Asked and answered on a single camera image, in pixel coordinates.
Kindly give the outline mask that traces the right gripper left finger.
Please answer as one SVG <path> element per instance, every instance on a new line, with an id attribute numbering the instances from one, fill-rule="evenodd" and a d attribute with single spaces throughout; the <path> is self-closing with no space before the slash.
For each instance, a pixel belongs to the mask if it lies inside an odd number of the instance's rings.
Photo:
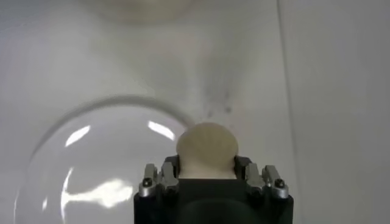
<path id="1" fill-rule="evenodd" d="M 175 195 L 179 189 L 179 174 L 178 155 L 165 158 L 160 170 L 152 163 L 146 164 L 138 195 L 144 198 L 156 197 L 158 194 Z"/>

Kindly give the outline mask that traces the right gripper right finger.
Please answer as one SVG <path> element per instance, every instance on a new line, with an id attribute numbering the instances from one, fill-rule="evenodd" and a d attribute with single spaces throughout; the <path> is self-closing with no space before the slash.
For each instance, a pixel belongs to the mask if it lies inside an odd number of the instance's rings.
<path id="1" fill-rule="evenodd" d="M 268 195 L 275 199 L 287 199 L 289 187 L 273 165 L 259 169 L 248 157 L 234 157 L 234 171 L 237 179 L 244 180 L 249 188 L 249 194 L 261 197 Z"/>

